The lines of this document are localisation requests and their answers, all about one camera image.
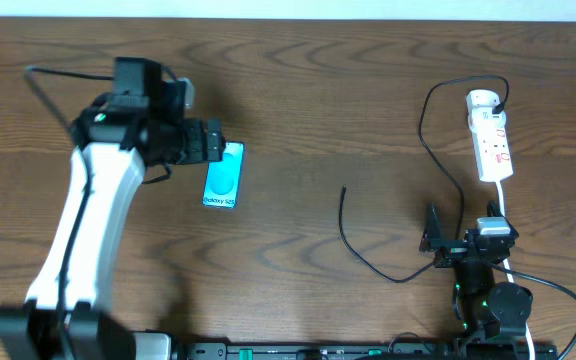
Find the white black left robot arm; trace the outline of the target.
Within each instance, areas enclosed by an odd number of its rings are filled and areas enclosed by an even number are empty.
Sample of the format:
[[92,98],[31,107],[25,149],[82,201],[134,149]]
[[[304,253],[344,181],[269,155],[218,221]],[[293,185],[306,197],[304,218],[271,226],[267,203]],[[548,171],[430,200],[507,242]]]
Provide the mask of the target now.
[[217,119],[188,119],[194,86],[164,64],[118,57],[113,87],[74,119],[69,191],[49,254],[20,305],[0,306],[12,359],[181,359],[170,334],[132,331],[111,314],[127,215],[147,170],[214,163],[226,141]]

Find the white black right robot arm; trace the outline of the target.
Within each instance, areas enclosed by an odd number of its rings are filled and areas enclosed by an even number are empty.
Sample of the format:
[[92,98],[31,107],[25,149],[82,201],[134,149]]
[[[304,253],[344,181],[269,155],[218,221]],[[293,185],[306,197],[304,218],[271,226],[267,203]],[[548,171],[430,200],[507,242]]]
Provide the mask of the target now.
[[464,323],[464,334],[453,342],[460,356],[489,355],[494,347],[510,357],[518,353],[533,296],[516,283],[496,281],[493,274],[517,238],[518,232],[494,202],[487,204],[487,215],[477,220],[476,227],[457,240],[443,238],[435,206],[426,208],[419,250],[434,254],[434,267],[454,272],[453,311]]

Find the blue screen Galaxy smartphone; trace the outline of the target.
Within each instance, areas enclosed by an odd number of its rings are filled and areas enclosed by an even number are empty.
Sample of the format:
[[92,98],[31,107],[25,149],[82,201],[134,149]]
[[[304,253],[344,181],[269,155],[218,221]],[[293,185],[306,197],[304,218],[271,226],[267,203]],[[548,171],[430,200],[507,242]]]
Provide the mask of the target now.
[[234,209],[237,205],[245,145],[227,142],[220,162],[210,163],[202,204],[206,207]]

